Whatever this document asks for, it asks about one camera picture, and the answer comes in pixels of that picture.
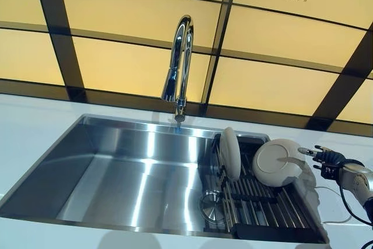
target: metal grid rack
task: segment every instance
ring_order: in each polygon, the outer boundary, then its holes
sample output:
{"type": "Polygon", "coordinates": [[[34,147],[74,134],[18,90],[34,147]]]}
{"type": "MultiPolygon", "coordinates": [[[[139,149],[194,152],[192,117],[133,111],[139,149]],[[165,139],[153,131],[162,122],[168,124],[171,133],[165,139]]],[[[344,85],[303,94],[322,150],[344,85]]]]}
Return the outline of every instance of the metal grid rack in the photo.
{"type": "Polygon", "coordinates": [[[219,171],[226,231],[239,239],[302,243],[325,240],[293,185],[272,188],[261,184],[251,168],[256,152],[240,144],[241,176],[236,182],[226,176],[219,149],[215,155],[219,171]]]}

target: plate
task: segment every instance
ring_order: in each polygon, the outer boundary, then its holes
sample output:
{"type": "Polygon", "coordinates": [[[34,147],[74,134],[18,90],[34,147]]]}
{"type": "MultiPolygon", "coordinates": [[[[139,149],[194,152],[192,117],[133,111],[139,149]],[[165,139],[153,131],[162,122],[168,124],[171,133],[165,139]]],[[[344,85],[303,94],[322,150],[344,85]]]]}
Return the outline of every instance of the plate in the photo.
{"type": "Polygon", "coordinates": [[[237,136],[231,127],[221,133],[220,156],[226,167],[227,177],[231,181],[237,181],[241,174],[241,154],[237,136]]]}
{"type": "Polygon", "coordinates": [[[298,152],[300,145],[288,139],[266,142],[255,153],[252,171],[264,185],[281,187],[292,183],[304,168],[304,155],[298,152]]]}

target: countertop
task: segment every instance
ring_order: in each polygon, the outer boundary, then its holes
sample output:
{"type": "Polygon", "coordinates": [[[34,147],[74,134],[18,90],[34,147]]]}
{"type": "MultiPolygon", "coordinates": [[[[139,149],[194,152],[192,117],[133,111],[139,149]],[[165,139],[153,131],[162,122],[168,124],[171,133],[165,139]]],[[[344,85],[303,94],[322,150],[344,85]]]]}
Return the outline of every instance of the countertop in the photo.
{"type": "MultiPolygon", "coordinates": [[[[174,123],[173,115],[92,104],[70,103],[0,94],[0,197],[82,114],[98,114],[139,121],[174,123]]],[[[276,127],[271,125],[187,117],[184,125],[209,128],[233,127],[257,132],[270,139],[286,138],[304,147],[315,144],[341,152],[373,169],[373,138],[276,127]]],[[[308,164],[313,165],[307,157],[308,164]]],[[[360,248],[373,238],[371,228],[345,210],[335,182],[323,179],[317,170],[318,215],[332,248],[360,248]]],[[[353,196],[346,192],[353,211],[367,219],[353,196]]],[[[271,242],[212,239],[170,234],[150,234],[51,225],[0,218],[0,248],[272,248],[271,242]]],[[[329,245],[276,243],[276,248],[330,248],[329,245]]]]}

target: faucet neck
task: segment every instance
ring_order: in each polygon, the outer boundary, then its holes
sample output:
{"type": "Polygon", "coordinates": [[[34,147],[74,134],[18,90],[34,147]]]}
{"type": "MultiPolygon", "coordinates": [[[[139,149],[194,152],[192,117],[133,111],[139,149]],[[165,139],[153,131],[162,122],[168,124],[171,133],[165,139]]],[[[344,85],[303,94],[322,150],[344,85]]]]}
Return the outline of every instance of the faucet neck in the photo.
{"type": "Polygon", "coordinates": [[[187,103],[188,76],[191,64],[193,46],[193,21],[189,15],[181,18],[175,32],[173,47],[171,50],[170,68],[164,84],[161,98],[166,101],[176,101],[175,119],[180,122],[185,119],[185,105],[187,103]],[[184,51],[184,61],[181,71],[181,84],[179,95],[176,95],[178,73],[181,67],[181,57],[184,51]]]}

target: faucet spout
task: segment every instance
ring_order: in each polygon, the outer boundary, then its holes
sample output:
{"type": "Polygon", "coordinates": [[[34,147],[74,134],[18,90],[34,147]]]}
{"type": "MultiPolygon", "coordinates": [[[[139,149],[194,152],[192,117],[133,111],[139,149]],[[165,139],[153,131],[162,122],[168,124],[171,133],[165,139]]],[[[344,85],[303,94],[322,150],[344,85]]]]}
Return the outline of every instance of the faucet spout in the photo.
{"type": "Polygon", "coordinates": [[[175,102],[176,112],[175,120],[183,122],[185,119],[185,106],[187,104],[187,85],[189,69],[191,66],[193,46],[193,21],[189,15],[181,18],[174,37],[173,47],[171,50],[170,68],[164,83],[161,98],[165,101],[175,102]],[[179,95],[176,98],[178,85],[178,74],[181,67],[181,57],[184,52],[184,62],[181,71],[181,84],[179,95]]]}

